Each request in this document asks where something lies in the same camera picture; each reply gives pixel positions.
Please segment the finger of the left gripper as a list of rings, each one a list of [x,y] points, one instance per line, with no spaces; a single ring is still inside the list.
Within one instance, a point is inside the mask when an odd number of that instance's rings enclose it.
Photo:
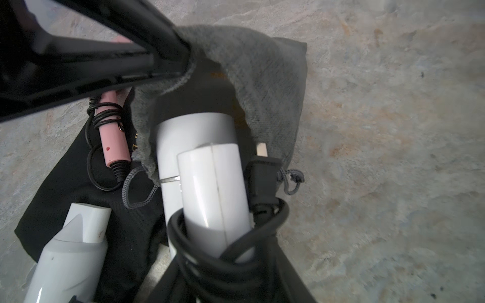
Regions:
[[[64,5],[128,39],[58,37],[24,1],[1,2],[1,121],[188,69],[190,47],[148,1],[65,1]]]

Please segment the grey drawstring pouch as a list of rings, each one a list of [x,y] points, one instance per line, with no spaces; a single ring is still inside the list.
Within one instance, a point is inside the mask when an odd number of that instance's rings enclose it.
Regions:
[[[133,160],[159,187],[154,146],[150,142],[155,104],[188,83],[201,57],[219,64],[235,89],[252,137],[268,146],[269,154],[291,163],[303,110],[308,64],[307,45],[292,39],[228,25],[190,25],[177,33],[191,46],[188,69],[172,80],[135,88],[131,121],[137,148]]]

